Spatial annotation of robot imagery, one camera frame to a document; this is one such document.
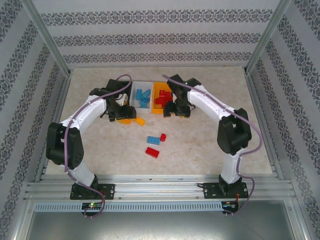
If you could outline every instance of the enclosure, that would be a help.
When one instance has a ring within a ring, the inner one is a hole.
[[[319,3],[1,0],[0,239],[320,239]],[[48,127],[122,74],[145,125],[104,116],[82,135],[83,161],[115,185],[103,213],[85,219],[90,201],[70,200],[74,181],[46,158]],[[234,217],[198,187],[223,168],[218,125],[198,107],[155,114],[156,84],[175,74],[244,108],[261,131],[262,148],[239,168],[253,195]],[[151,91],[145,108],[138,89]]]

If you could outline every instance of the work surface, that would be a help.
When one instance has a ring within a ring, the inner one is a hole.
[[[64,104],[61,120],[72,115],[94,88],[107,85],[109,79],[130,74],[136,81],[165,82],[162,74],[179,74],[183,80],[196,78],[215,97],[227,105],[247,111],[249,120],[258,126],[243,69],[241,67],[119,67],[76,68]],[[146,124],[140,126],[109,122],[108,116],[97,118],[82,136],[84,161],[95,174],[112,175],[204,175],[220,174],[224,152],[217,144],[218,126],[199,108],[190,118],[163,118],[161,114],[138,113]],[[259,143],[252,129],[248,149]],[[160,145],[147,144],[147,136],[167,138]],[[160,151],[158,158],[145,153],[147,147]],[[263,146],[243,157],[243,174],[271,174]],[[64,174],[60,166],[49,161],[46,174]]]

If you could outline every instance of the purple cable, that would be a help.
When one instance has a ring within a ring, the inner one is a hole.
[[[68,171],[68,132],[69,132],[70,126],[72,125],[72,123],[74,123],[74,120],[76,120],[77,116],[78,116],[86,107],[88,107],[91,103],[94,103],[94,102],[98,101],[99,99],[102,99],[102,98],[105,98],[105,97],[108,97],[108,96],[111,96],[111,95],[120,93],[120,92],[122,92],[123,90],[125,90],[126,88],[128,88],[128,87],[131,85],[131,83],[132,83],[132,78],[131,78],[131,76],[130,76],[129,74],[123,74],[123,75],[119,76],[119,77],[116,79],[116,81],[118,81],[118,80],[121,79],[122,77],[129,77],[129,83],[128,83],[126,86],[124,86],[123,88],[121,88],[121,89],[119,89],[119,90],[117,90],[117,91],[113,91],[113,92],[104,94],[104,95],[102,95],[102,96],[99,96],[99,97],[93,99],[92,101],[87,102],[85,105],[83,105],[83,106],[73,115],[73,117],[72,117],[72,119],[69,121],[69,123],[68,123],[68,125],[67,125],[67,127],[66,127],[66,129],[65,129],[65,133],[64,133],[64,172],[67,173],[68,176],[69,176],[73,181],[75,181],[78,185],[80,185],[80,186],[82,186],[82,187],[84,187],[84,188],[86,188],[86,189],[89,189],[89,190],[91,190],[91,191],[99,194],[99,195],[102,197],[102,207],[101,207],[101,209],[100,209],[99,212],[97,212],[95,215],[93,215],[93,216],[90,217],[91,219],[97,217],[99,214],[102,213],[103,209],[105,208],[106,199],[105,199],[105,196],[104,196],[101,192],[99,192],[98,190],[95,190],[95,189],[93,189],[93,188],[91,188],[91,187],[83,184],[82,182],[79,182],[79,181],[78,181],[75,177],[73,177],[73,176],[71,175],[71,173]],[[84,211],[84,216],[85,216],[85,217],[87,217],[86,211],[87,211],[87,210],[85,209],[85,211]]]
[[[249,120],[247,120],[247,119],[245,119],[244,117],[236,114],[235,112],[230,111],[229,109],[225,108],[221,103],[219,103],[218,101],[216,101],[212,96],[208,95],[205,91],[201,91],[201,90],[199,90],[199,89],[197,89],[197,88],[195,88],[195,87],[192,87],[192,86],[189,86],[189,85],[187,85],[187,84],[184,84],[184,83],[175,81],[175,80],[171,79],[170,77],[168,77],[167,75],[164,75],[164,74],[162,75],[162,77],[164,77],[165,79],[167,79],[168,81],[170,81],[170,82],[172,82],[172,83],[174,83],[174,84],[177,84],[177,85],[182,86],[182,87],[184,87],[184,88],[192,89],[192,90],[194,90],[194,91],[196,91],[196,92],[198,92],[198,93],[200,93],[200,94],[206,95],[211,101],[213,101],[215,104],[217,104],[220,108],[224,109],[227,113],[229,113],[229,114],[235,116],[236,118],[244,121],[246,124],[249,124],[249,125],[256,131],[256,133],[258,134],[258,136],[259,136],[259,145],[258,145],[255,149],[253,149],[253,150],[240,153],[239,158],[238,158],[237,163],[236,163],[236,173],[237,173],[240,177],[242,177],[242,178],[244,178],[244,179],[250,179],[250,180],[252,181],[252,189],[251,189],[251,191],[250,191],[250,193],[249,193],[249,196],[248,196],[248,198],[246,199],[246,201],[244,202],[244,204],[242,205],[242,207],[235,213],[235,214],[237,214],[237,213],[238,213],[241,209],[243,209],[244,206],[248,203],[249,199],[250,199],[251,196],[252,196],[252,193],[253,193],[254,190],[255,190],[255,180],[254,180],[251,176],[244,176],[244,175],[240,174],[240,173],[239,173],[239,166],[240,166],[241,157],[242,157],[243,155],[253,154],[253,153],[257,152],[257,151],[262,147],[263,139],[262,139],[262,135],[261,135],[259,129],[258,129],[252,122],[250,122]]]

